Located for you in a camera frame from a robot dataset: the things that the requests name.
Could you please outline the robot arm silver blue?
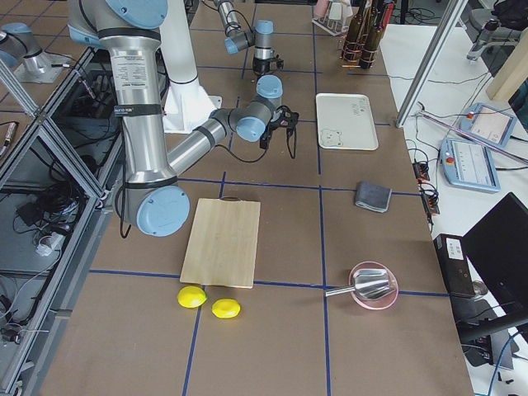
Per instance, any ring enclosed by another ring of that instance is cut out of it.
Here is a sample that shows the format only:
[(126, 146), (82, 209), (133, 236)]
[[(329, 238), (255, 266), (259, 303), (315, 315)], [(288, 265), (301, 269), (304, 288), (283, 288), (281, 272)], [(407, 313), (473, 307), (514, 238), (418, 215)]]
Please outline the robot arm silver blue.
[(281, 80), (262, 76), (247, 106), (217, 108), (198, 79), (183, 2), (71, 1), (68, 11), (71, 38), (110, 55), (126, 160), (116, 213), (142, 233), (173, 234), (190, 210), (178, 177), (231, 132), (258, 141), (280, 114)]
[(242, 15), (247, 23), (247, 29), (243, 29), (237, 18), (238, 11), (231, 1), (214, 1), (214, 6), (224, 27), (224, 47), (228, 54), (237, 54), (253, 47), (252, 71), (258, 77), (283, 69), (284, 60), (275, 52), (272, 45), (274, 33), (272, 21), (258, 20), (255, 26), (250, 26)]

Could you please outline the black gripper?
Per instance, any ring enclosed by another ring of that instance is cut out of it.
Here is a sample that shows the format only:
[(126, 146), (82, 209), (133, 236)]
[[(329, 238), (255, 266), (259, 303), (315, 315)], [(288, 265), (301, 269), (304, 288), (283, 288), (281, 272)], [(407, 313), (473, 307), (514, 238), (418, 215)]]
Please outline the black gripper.
[(269, 149), (271, 136), (273, 132), (283, 126), (283, 118), (279, 117), (276, 120), (271, 120), (266, 127), (266, 132), (261, 136), (259, 140), (259, 147), (261, 149)]
[(258, 59), (252, 60), (252, 71), (255, 75), (267, 75), (271, 73), (271, 66), (275, 63), (273, 58), (271, 59)]

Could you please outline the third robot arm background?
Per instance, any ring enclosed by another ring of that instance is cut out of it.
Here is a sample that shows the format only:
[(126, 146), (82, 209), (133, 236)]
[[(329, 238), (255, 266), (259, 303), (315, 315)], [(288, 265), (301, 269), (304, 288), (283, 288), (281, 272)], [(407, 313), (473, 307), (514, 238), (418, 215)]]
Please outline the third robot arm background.
[(1, 27), (1, 60), (14, 69), (22, 83), (54, 83), (63, 69), (59, 56), (44, 52), (30, 27), (22, 22)]

